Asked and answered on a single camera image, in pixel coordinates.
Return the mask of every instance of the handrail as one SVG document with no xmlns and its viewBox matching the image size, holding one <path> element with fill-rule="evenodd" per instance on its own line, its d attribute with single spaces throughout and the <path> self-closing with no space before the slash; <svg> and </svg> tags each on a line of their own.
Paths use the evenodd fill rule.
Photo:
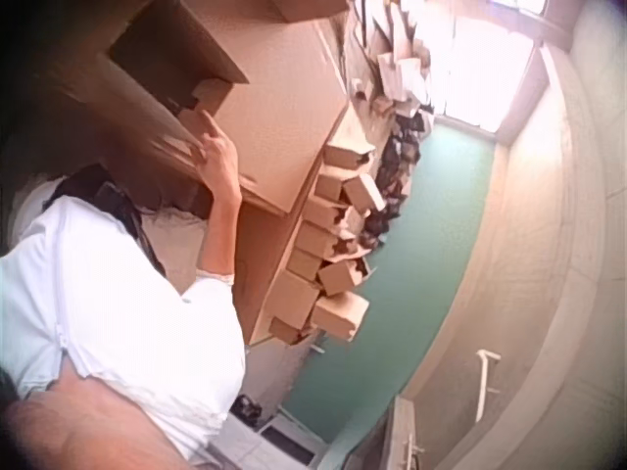
<svg viewBox="0 0 627 470">
<path fill-rule="evenodd" d="M 483 418 L 483 412 L 486 406 L 486 393 L 498 393 L 496 390 L 488 389 L 488 361 L 491 358 L 496 362 L 501 360 L 500 354 L 488 350 L 479 350 L 477 351 L 477 355 L 481 359 L 481 383 L 479 384 L 479 402 L 477 403 L 477 417 L 475 423 L 478 423 L 481 421 L 481 418 Z"/>
</svg>

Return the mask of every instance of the black object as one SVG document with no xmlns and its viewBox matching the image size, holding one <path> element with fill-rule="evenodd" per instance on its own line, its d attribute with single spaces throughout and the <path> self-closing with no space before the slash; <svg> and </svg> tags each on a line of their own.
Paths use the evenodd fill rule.
<svg viewBox="0 0 627 470">
<path fill-rule="evenodd" d="M 135 239 L 148 260 L 164 277 L 166 269 L 160 263 L 146 232 L 142 228 L 141 215 L 130 198 L 116 185 L 113 178 L 100 164 L 80 169 L 64 179 L 50 199 L 43 204 L 46 211 L 62 196 L 82 199 L 94 208 L 109 213 L 121 222 L 128 234 Z"/>
<path fill-rule="evenodd" d="M 246 426 L 256 428 L 262 416 L 262 407 L 250 397 L 240 395 L 231 406 L 231 413 L 239 418 Z"/>
</svg>

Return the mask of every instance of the stack of cardboard boxes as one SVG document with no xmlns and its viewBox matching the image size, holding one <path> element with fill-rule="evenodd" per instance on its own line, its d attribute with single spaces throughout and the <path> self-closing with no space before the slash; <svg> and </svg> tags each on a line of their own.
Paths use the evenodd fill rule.
<svg viewBox="0 0 627 470">
<path fill-rule="evenodd" d="M 292 252 L 265 301 L 273 315 L 269 331 L 294 345 L 314 328 L 351 341 L 368 301 L 352 290 L 372 273 L 354 233 L 350 211 L 367 216 L 385 202 L 370 168 L 374 147 L 367 142 L 355 109 L 349 106 L 324 147 L 323 166 L 306 201 Z"/>
</svg>

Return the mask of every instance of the shirt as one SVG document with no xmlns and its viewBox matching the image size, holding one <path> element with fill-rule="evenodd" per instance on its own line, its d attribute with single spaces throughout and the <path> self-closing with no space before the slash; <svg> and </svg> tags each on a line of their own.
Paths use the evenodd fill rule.
<svg viewBox="0 0 627 470">
<path fill-rule="evenodd" d="M 0 258 L 2 366 L 24 399 L 59 377 L 67 352 L 81 377 L 137 403 L 187 460 L 211 460 L 203 448 L 245 369 L 230 286 L 201 275 L 179 295 L 111 215 L 68 196 L 38 214 L 55 187 L 31 193 L 17 244 Z"/>
</svg>

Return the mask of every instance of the forearm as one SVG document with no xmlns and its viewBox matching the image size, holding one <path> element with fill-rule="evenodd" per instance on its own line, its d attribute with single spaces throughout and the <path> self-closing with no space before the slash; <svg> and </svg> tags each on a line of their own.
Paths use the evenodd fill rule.
<svg viewBox="0 0 627 470">
<path fill-rule="evenodd" d="M 211 274 L 235 274 L 235 241 L 241 200 L 215 200 L 207 235 L 201 249 L 199 267 Z"/>
</svg>

